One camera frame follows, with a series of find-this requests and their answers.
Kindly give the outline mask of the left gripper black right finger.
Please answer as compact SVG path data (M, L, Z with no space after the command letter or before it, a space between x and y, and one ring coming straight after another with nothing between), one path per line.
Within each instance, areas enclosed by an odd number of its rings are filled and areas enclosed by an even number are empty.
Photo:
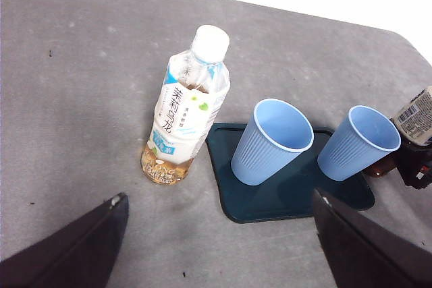
M431 253L315 189L318 238L338 287L430 287Z

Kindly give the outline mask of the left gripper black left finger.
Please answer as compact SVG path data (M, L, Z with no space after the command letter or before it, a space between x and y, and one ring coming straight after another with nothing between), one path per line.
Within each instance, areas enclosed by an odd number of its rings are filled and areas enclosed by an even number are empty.
M1 261L2 287L105 287L124 240L121 192L54 234Z

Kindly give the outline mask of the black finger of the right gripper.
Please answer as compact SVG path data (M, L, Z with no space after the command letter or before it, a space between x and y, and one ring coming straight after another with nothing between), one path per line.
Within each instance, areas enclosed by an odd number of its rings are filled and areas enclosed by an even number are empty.
M431 145L403 142L398 151L398 171L405 185L425 189L431 184Z

